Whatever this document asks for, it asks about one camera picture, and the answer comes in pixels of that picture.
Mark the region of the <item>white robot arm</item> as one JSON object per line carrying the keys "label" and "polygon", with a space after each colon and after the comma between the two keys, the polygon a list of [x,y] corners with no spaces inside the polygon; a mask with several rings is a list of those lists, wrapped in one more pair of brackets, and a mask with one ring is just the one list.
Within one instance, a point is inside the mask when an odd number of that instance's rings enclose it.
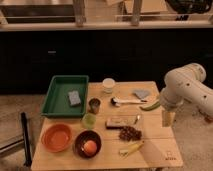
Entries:
{"label": "white robot arm", "polygon": [[172,112],[185,100],[197,105],[202,112],[213,118],[213,89],[203,84],[205,79],[206,71],[198,63],[172,69],[165,75],[165,87],[159,94],[159,103],[163,107],[163,127],[172,125]]}

